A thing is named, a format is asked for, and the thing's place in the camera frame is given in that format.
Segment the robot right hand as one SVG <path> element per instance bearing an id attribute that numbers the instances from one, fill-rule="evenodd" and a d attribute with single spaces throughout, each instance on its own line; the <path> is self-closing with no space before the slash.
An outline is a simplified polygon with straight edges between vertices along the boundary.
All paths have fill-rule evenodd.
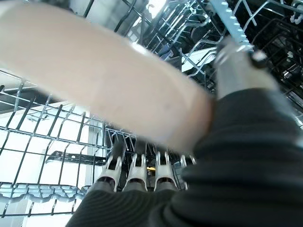
<path id="1" fill-rule="evenodd" d="M 303 131 L 277 83 L 231 37 L 218 45 L 211 129 L 184 168 L 184 191 L 90 188 L 70 227 L 300 227 Z"/>

